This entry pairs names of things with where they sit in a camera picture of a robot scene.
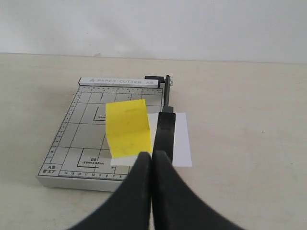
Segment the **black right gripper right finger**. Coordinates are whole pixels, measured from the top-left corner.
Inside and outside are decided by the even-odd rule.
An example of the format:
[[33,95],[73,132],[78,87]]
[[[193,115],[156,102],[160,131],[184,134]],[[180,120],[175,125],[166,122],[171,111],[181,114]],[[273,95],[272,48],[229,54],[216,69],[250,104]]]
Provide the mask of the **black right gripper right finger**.
[[152,203],[156,230],[236,230],[182,180],[163,151],[152,155]]

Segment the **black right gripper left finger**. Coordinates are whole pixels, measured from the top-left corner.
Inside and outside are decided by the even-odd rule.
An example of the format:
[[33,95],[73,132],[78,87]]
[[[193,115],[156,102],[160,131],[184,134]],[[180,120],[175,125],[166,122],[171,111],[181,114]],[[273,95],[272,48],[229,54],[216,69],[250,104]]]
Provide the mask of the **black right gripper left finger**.
[[141,152],[117,190],[72,230],[147,230],[149,228],[151,157]]

